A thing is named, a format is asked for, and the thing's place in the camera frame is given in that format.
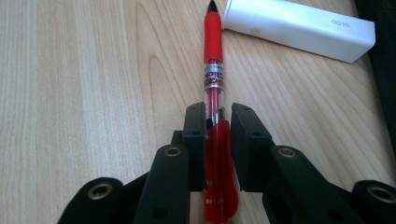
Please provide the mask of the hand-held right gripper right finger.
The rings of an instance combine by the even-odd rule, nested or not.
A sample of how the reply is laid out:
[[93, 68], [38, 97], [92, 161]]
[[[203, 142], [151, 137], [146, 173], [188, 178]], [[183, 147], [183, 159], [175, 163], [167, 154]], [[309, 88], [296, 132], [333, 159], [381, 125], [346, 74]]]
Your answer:
[[256, 112], [246, 105], [232, 105], [232, 155], [240, 189], [263, 192], [265, 159], [275, 145]]

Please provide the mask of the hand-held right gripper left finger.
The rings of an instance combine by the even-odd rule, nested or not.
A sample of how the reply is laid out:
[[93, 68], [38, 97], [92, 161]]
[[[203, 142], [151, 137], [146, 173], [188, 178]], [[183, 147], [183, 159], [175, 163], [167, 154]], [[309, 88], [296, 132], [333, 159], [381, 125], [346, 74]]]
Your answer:
[[205, 103], [190, 105], [186, 109], [182, 131], [174, 131], [173, 144], [180, 144], [189, 151], [190, 191], [202, 191], [207, 187]]

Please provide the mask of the red pen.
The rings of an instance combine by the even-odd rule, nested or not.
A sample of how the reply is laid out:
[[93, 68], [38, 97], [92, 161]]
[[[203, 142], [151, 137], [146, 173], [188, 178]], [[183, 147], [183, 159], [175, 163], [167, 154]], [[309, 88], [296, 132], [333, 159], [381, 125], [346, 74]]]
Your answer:
[[221, 18], [210, 1], [205, 14], [204, 91], [206, 108], [206, 183], [204, 219], [207, 224], [230, 224], [238, 209], [231, 155], [231, 128], [224, 115], [224, 69]]

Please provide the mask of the white rectangular eraser box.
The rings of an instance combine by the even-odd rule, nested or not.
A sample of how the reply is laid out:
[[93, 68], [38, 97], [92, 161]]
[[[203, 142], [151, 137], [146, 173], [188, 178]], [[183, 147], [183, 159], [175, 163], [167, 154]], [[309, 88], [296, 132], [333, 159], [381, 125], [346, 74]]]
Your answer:
[[375, 24], [289, 0], [228, 0], [222, 27], [353, 63], [375, 44]]

